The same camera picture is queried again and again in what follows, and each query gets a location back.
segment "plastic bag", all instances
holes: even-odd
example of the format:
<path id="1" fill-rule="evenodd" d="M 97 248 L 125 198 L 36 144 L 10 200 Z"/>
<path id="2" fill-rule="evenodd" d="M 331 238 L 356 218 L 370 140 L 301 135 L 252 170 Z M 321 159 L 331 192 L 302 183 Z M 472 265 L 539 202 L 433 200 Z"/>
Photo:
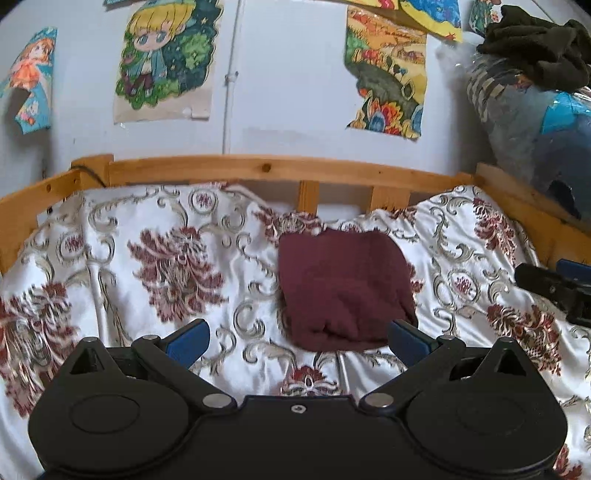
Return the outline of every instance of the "plastic bag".
<path id="1" fill-rule="evenodd" d="M 442 46 L 439 57 L 465 86 L 497 165 L 591 222 L 591 90 L 543 90 L 508 60 L 470 49 Z"/>

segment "white wall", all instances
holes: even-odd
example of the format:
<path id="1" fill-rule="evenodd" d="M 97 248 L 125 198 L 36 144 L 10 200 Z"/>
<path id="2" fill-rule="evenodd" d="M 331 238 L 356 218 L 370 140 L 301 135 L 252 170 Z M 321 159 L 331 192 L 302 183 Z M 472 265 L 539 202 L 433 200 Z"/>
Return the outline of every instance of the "white wall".
<path id="1" fill-rule="evenodd" d="M 535 0 L 535 3 L 553 22 L 563 25 L 574 18 L 591 31 L 591 17 L 572 0 Z"/>
<path id="2" fill-rule="evenodd" d="M 460 0 L 462 19 L 472 0 Z M 561 15 L 576 5 L 546 1 Z M 514 0 L 542 16 L 531 0 Z M 12 117 L 23 98 L 0 100 L 0 196 L 97 153 L 116 158 L 221 153 L 225 75 L 238 0 L 225 0 L 217 40 L 209 121 L 114 125 L 112 104 L 122 33 L 132 7 L 107 11 L 101 0 L 24 0 L 0 23 L 0 74 L 44 27 L 59 29 L 53 127 L 23 136 Z M 343 64 L 343 5 L 318 0 L 245 0 L 235 56 L 239 70 L 229 119 L 233 153 L 302 154 L 399 165 L 440 173 L 492 159 L 463 89 L 450 85 L 428 39 L 423 136 L 416 142 L 346 129 L 362 99 Z"/>

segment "metal screw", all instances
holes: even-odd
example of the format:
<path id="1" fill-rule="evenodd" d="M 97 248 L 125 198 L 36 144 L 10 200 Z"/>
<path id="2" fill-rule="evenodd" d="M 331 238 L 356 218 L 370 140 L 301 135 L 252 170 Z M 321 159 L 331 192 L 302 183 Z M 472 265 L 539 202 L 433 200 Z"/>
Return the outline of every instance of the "metal screw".
<path id="1" fill-rule="evenodd" d="M 307 410 L 307 408 L 303 405 L 292 405 L 291 406 L 291 411 L 293 413 L 304 413 Z"/>
<path id="2" fill-rule="evenodd" d="M 203 397 L 203 405 L 209 408 L 225 408 L 232 403 L 232 397 L 225 393 L 211 393 Z"/>
<path id="3" fill-rule="evenodd" d="M 387 393 L 370 393 L 365 397 L 365 403 L 370 407 L 385 408 L 392 405 L 394 399 L 392 398 L 392 395 L 388 395 Z"/>

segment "chibi character poster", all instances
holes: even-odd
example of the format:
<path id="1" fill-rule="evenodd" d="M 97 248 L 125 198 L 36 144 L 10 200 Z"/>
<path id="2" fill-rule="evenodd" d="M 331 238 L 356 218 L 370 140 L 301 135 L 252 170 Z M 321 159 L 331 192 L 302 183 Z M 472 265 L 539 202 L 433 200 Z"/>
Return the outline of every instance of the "chibi character poster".
<path id="1" fill-rule="evenodd" d="M 148 0 L 132 15 L 115 122 L 210 115 L 220 0 Z"/>
<path id="2" fill-rule="evenodd" d="M 0 84 L 0 98 L 10 88 L 31 93 L 15 117 L 24 134 L 51 126 L 51 80 L 56 39 L 55 28 L 36 33 Z"/>

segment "anime poster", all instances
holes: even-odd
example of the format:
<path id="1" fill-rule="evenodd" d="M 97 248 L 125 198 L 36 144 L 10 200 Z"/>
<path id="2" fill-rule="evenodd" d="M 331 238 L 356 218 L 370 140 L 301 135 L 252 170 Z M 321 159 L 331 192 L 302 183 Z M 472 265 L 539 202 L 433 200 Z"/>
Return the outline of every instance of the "anime poster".
<path id="1" fill-rule="evenodd" d="M 115 122 L 210 115 L 219 0 L 148 0 L 131 17 Z"/>
<path id="2" fill-rule="evenodd" d="M 345 66 L 357 77 L 364 98 L 349 128 L 412 139 L 421 135 L 426 44 L 425 32 L 348 8 Z"/>
<path id="3" fill-rule="evenodd" d="M 470 28 L 481 37 L 491 23 L 501 21 L 501 0 L 476 0 L 470 11 Z"/>
<path id="4" fill-rule="evenodd" d="M 56 39 L 55 28 L 36 33 L 0 85 L 0 98 L 10 88 L 31 93 L 15 117 L 24 134 L 51 126 L 51 80 Z"/>
<path id="5" fill-rule="evenodd" d="M 400 8 L 419 25 L 448 40 L 462 41 L 457 0 L 400 0 Z"/>
<path id="6" fill-rule="evenodd" d="M 350 0 L 352 4 L 364 5 L 366 7 L 388 8 L 397 10 L 398 0 Z"/>

